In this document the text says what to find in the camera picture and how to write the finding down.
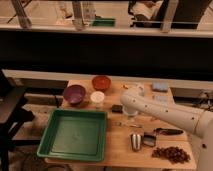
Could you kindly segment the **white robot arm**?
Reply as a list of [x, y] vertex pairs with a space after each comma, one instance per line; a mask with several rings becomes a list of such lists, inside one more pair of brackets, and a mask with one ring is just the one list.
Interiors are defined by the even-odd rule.
[[146, 98], [138, 87], [123, 92], [120, 101], [126, 113], [150, 114], [202, 139], [197, 171], [213, 171], [213, 112]]

